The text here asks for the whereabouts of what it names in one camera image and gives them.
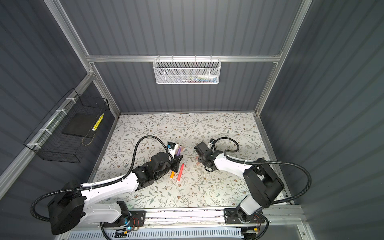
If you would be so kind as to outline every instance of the black wire basket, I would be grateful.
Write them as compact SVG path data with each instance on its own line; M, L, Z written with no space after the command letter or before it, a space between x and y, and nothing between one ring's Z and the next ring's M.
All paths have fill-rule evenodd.
M44 129L37 127L24 145L43 160L80 163L109 110L107 99L76 95Z

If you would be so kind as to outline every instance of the black pad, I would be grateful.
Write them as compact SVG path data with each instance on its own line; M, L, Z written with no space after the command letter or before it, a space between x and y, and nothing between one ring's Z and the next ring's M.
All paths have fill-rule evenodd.
M88 131L93 128L97 115L88 115L76 113L70 122L61 131L63 134L73 135L78 137L85 137Z

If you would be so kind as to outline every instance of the yellow object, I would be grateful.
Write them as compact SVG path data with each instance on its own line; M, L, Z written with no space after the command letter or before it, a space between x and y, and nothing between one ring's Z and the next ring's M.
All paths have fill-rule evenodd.
M104 113L99 117L99 120L97 120L95 126L93 126L92 131L96 131L96 129L97 129L97 127L100 125L101 120L103 119L103 117L104 117Z

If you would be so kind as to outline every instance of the purple marker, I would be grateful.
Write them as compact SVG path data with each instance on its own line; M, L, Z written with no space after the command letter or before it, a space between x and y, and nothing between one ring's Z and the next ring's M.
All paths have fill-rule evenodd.
M179 149L177 150L177 154L176 154L176 156L179 156L180 153L181 153L181 145L180 145Z

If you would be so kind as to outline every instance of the floral pattern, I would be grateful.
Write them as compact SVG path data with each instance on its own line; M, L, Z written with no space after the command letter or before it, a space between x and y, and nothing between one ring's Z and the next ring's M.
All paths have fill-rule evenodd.
M145 135L155 135L165 144L171 141L185 147L180 163L184 163L181 181L176 182L178 173L171 179L169 172L151 186L116 195L102 203L123 200L131 209L236 206L249 194L245 181L225 171L205 171L197 162L194 146L202 141L208 143L211 138L228 136L240 145L234 156L269 160L252 113L121 115L95 181L125 174L137 140ZM217 145L219 150L234 147L234 143L224 139ZM137 149L134 167L160 151L164 149L156 140L144 139Z

